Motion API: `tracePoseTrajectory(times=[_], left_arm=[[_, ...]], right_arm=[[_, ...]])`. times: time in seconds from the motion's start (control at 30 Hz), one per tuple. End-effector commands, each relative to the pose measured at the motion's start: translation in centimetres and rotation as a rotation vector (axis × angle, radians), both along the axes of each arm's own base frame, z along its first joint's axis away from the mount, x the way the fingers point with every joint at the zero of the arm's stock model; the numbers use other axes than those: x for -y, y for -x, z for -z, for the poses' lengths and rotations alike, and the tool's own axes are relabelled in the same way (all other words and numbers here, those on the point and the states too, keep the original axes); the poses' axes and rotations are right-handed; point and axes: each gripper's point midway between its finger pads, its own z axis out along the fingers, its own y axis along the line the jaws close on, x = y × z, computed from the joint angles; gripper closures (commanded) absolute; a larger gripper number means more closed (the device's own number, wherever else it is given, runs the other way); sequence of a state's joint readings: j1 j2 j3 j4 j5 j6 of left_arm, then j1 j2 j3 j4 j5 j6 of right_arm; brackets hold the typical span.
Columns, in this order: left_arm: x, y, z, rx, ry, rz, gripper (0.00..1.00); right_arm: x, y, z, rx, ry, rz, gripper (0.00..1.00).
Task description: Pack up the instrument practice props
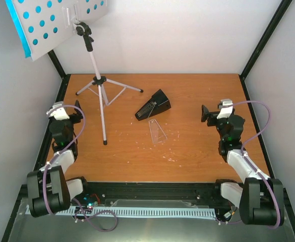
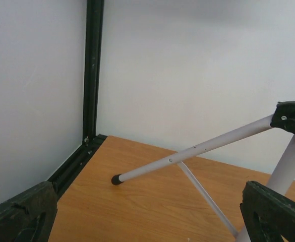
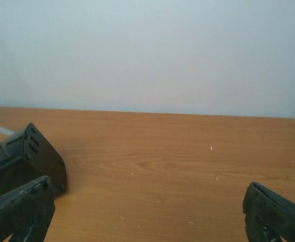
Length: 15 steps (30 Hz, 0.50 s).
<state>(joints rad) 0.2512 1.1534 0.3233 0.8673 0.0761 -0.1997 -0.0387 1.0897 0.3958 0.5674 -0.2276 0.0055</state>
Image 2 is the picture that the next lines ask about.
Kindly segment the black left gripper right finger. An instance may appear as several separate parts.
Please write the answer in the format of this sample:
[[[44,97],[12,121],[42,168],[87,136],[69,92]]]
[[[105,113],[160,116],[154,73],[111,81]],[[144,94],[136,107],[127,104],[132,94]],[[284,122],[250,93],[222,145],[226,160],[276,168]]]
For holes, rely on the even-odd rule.
[[[240,210],[251,241],[295,242],[293,200],[257,181],[248,181]]]

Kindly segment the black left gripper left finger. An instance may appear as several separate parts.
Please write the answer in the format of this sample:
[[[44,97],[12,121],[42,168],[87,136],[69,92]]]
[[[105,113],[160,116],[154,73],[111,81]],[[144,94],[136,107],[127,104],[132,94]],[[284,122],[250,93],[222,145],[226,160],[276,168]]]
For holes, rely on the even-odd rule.
[[[43,181],[0,204],[0,241],[48,241],[57,214],[56,186]]]

